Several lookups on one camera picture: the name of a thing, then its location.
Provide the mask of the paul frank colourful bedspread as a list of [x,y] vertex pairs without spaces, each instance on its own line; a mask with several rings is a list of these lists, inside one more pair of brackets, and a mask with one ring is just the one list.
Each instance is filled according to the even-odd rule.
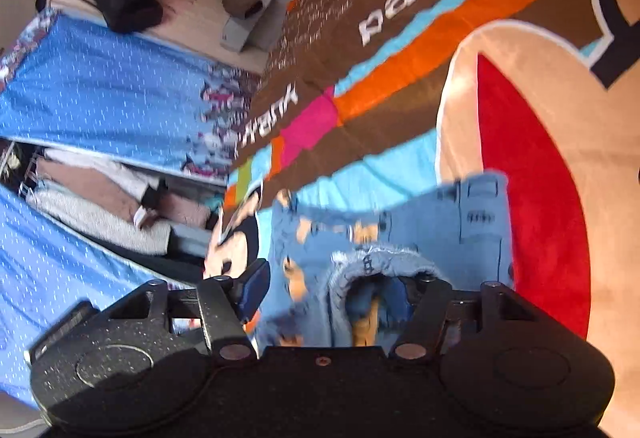
[[639,0],[294,0],[224,199],[382,210],[508,180],[516,290],[610,359],[639,432]]

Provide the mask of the blue car print pants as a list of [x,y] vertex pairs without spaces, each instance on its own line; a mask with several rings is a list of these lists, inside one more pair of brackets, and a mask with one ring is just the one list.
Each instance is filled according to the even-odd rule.
[[513,285],[508,179],[483,172],[361,213],[282,191],[272,203],[268,262],[258,348],[387,348],[416,306],[408,280],[439,279],[459,291]]

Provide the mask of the blue dotted wardrobe curtain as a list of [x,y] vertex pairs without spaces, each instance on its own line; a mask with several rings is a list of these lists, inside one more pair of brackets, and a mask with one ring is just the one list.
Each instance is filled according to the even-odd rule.
[[1,57],[1,134],[223,187],[259,83],[45,8]]

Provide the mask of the grey bedside cabinet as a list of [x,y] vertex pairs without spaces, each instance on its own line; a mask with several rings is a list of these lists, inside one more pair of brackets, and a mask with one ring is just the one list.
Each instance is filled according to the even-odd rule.
[[231,52],[247,46],[269,52],[281,37],[286,9],[291,0],[260,0],[262,8],[249,18],[229,17],[220,44]]

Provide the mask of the hanging beige grey clothes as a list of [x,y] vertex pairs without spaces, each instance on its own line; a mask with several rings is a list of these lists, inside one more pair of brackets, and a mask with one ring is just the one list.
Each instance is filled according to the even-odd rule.
[[53,147],[35,150],[21,194],[113,250],[195,262],[205,257],[221,205],[215,187]]

